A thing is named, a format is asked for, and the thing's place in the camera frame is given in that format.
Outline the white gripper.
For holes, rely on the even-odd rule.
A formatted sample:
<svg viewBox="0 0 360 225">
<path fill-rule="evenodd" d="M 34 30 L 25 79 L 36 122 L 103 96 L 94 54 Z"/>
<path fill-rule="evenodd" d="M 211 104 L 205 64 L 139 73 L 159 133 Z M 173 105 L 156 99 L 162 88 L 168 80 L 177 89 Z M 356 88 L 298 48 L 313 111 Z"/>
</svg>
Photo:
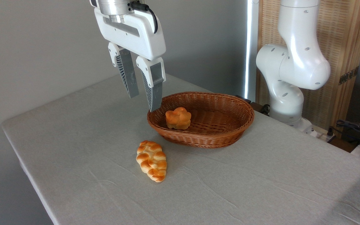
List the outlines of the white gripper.
<svg viewBox="0 0 360 225">
<path fill-rule="evenodd" d="M 166 52 L 162 28 L 159 27 L 154 34 L 154 19 L 149 12 L 135 11 L 124 15 L 124 23 L 110 21 L 98 8 L 94 13 L 102 36 L 110 41 L 108 49 L 112 63 L 119 69 L 129 97 L 139 95 L 131 51 L 140 55 L 136 63 L 142 73 L 149 111 L 160 108 L 163 82 L 166 81 L 161 58 Z"/>
</svg>

